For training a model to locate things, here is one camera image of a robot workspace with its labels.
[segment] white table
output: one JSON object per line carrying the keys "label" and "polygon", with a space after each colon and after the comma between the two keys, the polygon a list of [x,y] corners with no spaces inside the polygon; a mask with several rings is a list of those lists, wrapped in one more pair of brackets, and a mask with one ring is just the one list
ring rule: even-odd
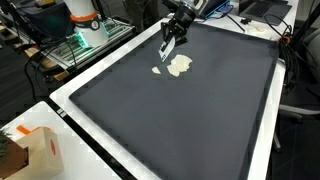
{"label": "white table", "polygon": [[[298,0],[291,0],[290,3],[293,8],[289,12],[285,21],[291,25],[294,24],[294,17],[296,14]],[[236,21],[240,21],[240,17],[231,15]],[[151,180],[159,179],[154,173],[152,173],[147,167],[140,163],[133,155],[127,152],[119,143],[117,143],[111,136],[98,127],[90,118],[88,118],[83,112],[81,112],[70,100],[69,96],[79,89],[82,85],[93,79],[103,70],[110,65],[118,61],[127,53],[132,51],[139,44],[151,37],[157,31],[160,30],[160,23],[168,21],[168,19],[162,19],[145,32],[141,33],[136,38],[132,39],[121,48],[114,51],[112,54],[103,58],[94,66],[74,78],[69,83],[62,86],[60,89],[50,95],[50,98],[58,104],[72,119],[74,119],[85,131],[90,134],[98,143],[101,144],[114,158],[116,158],[130,173],[132,173],[139,180]],[[236,26],[228,18],[219,20],[209,20],[204,24],[227,29],[242,33],[238,26]],[[279,36],[272,32],[268,25],[252,22],[254,25],[259,25],[265,28],[264,33],[251,34],[264,39],[276,40]],[[283,31],[285,27],[281,24],[277,29]],[[266,102],[266,107],[262,117],[262,122],[257,137],[255,150],[253,153],[252,163],[250,167],[249,177],[250,180],[263,180],[266,177],[268,161],[271,151],[271,145],[273,140],[273,134],[276,124],[276,117],[280,102],[280,96],[282,91],[282,85],[284,80],[285,67],[279,60],[275,69],[275,73],[272,79],[269,95]]]}
{"label": "white table", "polygon": [[29,130],[46,126],[58,135],[64,171],[52,180],[121,180],[45,102],[36,104],[3,128],[8,128],[12,139],[17,140],[23,136],[16,130],[19,125]]}

